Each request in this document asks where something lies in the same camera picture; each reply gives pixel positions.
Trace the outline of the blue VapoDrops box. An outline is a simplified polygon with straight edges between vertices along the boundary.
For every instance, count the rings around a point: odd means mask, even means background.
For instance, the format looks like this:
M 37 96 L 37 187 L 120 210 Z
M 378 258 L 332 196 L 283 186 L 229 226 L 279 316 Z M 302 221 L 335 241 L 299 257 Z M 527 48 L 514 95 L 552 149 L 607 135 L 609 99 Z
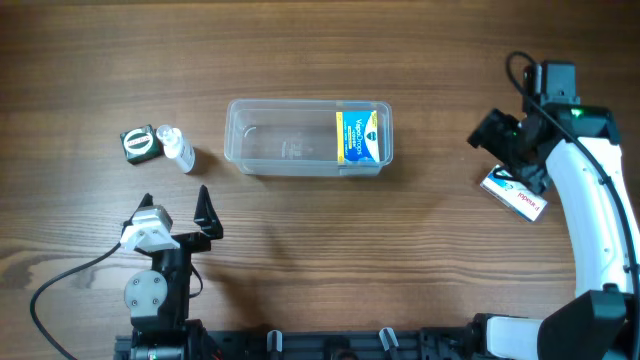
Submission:
M 335 118 L 339 163 L 380 161 L 376 110 L 341 111 Z

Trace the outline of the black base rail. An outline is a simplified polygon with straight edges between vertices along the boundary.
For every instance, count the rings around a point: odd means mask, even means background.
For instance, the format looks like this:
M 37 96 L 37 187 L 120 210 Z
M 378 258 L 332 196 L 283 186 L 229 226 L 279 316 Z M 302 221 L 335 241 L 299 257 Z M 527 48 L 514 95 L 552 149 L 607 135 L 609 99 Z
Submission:
M 422 328 L 395 331 L 210 331 L 180 340 L 118 337 L 115 359 L 490 359 L 476 331 Z

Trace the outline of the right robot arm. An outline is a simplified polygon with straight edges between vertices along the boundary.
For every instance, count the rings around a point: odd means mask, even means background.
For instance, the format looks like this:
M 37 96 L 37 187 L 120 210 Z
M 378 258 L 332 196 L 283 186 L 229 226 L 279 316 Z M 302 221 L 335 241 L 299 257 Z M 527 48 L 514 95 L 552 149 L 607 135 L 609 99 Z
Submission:
M 501 166 L 486 182 L 531 216 L 555 187 L 569 231 L 575 298 L 542 320 L 486 315 L 484 354 L 503 359 L 636 359 L 639 229 L 622 174 L 619 134 L 602 107 L 549 105 L 523 120 L 494 109 L 468 138 Z

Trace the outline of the white Panadol box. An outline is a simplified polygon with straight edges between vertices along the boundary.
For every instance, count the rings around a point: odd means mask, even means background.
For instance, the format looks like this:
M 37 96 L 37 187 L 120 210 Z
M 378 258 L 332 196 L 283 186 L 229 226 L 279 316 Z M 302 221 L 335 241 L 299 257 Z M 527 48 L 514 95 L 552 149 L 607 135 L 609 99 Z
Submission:
M 480 186 L 503 205 L 528 222 L 535 222 L 544 211 L 547 201 L 531 192 L 522 183 L 512 180 L 509 172 L 496 165 Z

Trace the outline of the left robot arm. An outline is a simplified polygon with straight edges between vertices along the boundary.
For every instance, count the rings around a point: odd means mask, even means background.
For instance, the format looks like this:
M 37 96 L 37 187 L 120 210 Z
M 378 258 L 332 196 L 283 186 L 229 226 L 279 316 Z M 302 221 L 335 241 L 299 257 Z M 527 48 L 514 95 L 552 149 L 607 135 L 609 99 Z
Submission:
M 195 232 L 173 235 L 166 209 L 145 195 L 123 226 L 119 244 L 151 259 L 151 268 L 127 282 L 124 302 L 133 326 L 131 359 L 221 359 L 222 351 L 203 323 L 189 318 L 195 295 L 190 279 L 199 273 L 192 255 L 208 252 L 224 236 L 209 191 L 201 186 L 194 213 Z

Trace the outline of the green Zam-Buk box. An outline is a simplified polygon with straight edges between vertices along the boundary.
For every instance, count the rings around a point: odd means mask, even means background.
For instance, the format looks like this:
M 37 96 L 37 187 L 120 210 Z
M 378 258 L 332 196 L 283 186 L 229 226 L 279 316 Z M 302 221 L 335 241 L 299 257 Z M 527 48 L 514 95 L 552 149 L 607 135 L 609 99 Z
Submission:
M 146 162 L 162 154 L 160 142 L 150 124 L 121 133 L 120 140 L 125 158 L 132 165 Z

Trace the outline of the clear plastic container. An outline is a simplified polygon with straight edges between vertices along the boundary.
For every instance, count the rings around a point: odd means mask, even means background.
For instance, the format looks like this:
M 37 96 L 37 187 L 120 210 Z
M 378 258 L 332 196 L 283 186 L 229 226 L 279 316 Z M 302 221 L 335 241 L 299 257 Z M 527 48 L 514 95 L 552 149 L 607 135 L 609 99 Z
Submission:
M 380 161 L 339 163 L 335 114 L 378 112 Z M 394 156 L 392 107 L 383 101 L 235 99 L 227 108 L 225 158 L 256 176 L 376 176 Z

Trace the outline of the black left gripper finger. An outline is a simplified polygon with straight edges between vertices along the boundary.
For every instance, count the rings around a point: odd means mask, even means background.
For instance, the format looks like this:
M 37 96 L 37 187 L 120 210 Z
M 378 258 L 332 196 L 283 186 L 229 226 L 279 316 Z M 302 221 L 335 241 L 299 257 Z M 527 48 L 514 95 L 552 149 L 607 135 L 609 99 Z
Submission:
M 196 209 L 194 213 L 194 223 L 206 236 L 222 236 L 223 226 L 213 207 L 209 190 L 205 185 L 199 189 Z
M 144 208 L 144 207 L 148 207 L 148 206 L 152 206 L 153 205 L 153 196 L 150 193 L 146 193 L 141 202 L 139 203 L 138 207 L 134 210 L 134 212 L 137 212 L 140 208 Z M 133 220 L 134 215 L 131 215 L 131 217 L 125 221 L 125 224 L 131 224 L 132 220 Z

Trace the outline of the white spray bottle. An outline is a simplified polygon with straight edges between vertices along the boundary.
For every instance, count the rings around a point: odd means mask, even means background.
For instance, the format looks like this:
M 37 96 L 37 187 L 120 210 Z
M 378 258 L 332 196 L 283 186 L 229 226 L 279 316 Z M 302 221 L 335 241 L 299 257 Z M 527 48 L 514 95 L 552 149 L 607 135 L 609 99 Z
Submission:
M 173 160 L 183 173 L 193 170 L 195 150 L 179 128 L 162 125 L 156 130 L 156 137 L 163 145 L 165 156 Z

